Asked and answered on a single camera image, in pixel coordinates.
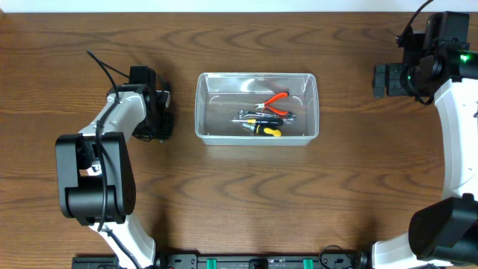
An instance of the wooden table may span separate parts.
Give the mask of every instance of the wooden table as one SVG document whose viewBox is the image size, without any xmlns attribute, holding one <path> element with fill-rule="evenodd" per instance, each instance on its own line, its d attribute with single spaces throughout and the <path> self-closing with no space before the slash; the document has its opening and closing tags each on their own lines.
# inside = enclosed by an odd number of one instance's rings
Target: wooden table
<svg viewBox="0 0 478 269">
<path fill-rule="evenodd" d="M 423 30 L 429 14 L 415 25 Z M 160 249 L 318 253 L 407 231 L 440 200 L 433 106 L 375 100 L 373 66 L 401 61 L 410 13 L 6 14 L 0 21 L 0 268 L 68 268 L 110 254 L 58 204 L 55 140 L 86 126 L 110 82 L 92 49 L 128 72 L 147 64 L 173 86 L 166 143 L 131 139 L 136 213 Z M 478 16 L 470 36 L 477 49 Z M 310 72 L 320 134 L 304 147 L 204 146 L 194 133 L 202 72 Z M 114 75 L 119 83 L 125 80 Z"/>
</svg>

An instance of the red handle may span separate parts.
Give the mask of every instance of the red handle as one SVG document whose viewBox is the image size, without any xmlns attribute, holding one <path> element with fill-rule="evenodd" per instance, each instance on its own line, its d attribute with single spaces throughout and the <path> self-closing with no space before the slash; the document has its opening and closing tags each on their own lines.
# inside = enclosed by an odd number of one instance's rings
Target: red handle
<svg viewBox="0 0 478 269">
<path fill-rule="evenodd" d="M 272 104 L 274 103 L 275 101 L 279 100 L 279 99 L 282 99 L 282 98 L 286 98 L 289 96 L 289 92 L 283 92 L 283 93 L 277 93 L 275 96 L 273 96 L 271 99 L 267 100 L 266 102 L 264 102 L 264 105 L 269 105 L 269 104 Z"/>
<path fill-rule="evenodd" d="M 265 107 L 265 109 L 267 109 L 268 111 L 270 111 L 272 113 L 278 114 L 280 116 L 287 116 L 287 117 L 292 116 L 292 112 L 290 112 L 290 111 L 280 111 L 279 109 L 273 108 L 273 107 L 270 107 L 270 106 Z"/>
</svg>

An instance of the rectangular bin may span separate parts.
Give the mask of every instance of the rectangular bin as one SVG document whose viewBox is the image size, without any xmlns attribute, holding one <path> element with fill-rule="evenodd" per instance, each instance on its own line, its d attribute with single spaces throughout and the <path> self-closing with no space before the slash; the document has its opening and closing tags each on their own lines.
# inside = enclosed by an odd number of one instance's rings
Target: rectangular bin
<svg viewBox="0 0 478 269">
<path fill-rule="evenodd" d="M 290 96 L 271 104 L 291 111 L 279 129 L 281 137 L 251 134 L 241 128 L 239 110 L 256 110 L 255 104 L 274 94 L 288 91 Z M 319 134 L 319 99 L 312 74 L 295 73 L 203 73 L 199 76 L 195 108 L 196 135 L 206 145 L 304 146 Z"/>
</svg>

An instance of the white wall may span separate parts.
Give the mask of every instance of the white wall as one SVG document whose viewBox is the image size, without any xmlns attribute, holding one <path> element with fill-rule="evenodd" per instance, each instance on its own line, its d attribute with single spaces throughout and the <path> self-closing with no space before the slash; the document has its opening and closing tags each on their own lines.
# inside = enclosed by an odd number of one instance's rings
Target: white wall
<svg viewBox="0 0 478 269">
<path fill-rule="evenodd" d="M 425 0 L 0 0 L 15 12 L 416 11 Z M 478 0 L 435 0 L 424 11 L 478 11 Z"/>
</svg>

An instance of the screwdriver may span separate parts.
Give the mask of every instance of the screwdriver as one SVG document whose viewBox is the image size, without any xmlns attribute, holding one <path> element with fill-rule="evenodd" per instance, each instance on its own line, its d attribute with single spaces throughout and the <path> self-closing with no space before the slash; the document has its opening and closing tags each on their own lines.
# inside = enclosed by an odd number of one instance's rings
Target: screwdriver
<svg viewBox="0 0 478 269">
<path fill-rule="evenodd" d="M 281 131 L 274 127 L 267 127 L 267 126 L 262 126 L 260 124 L 249 124 L 249 123 L 242 123 L 241 126 L 247 131 L 253 132 L 255 134 L 260 134 L 265 136 L 274 136 L 274 137 L 282 136 Z"/>
<path fill-rule="evenodd" d="M 233 123 L 249 123 L 249 124 L 261 124 L 264 126 L 282 126 L 284 120 L 275 118 L 264 119 L 248 119 L 248 120 L 231 120 Z"/>
</svg>

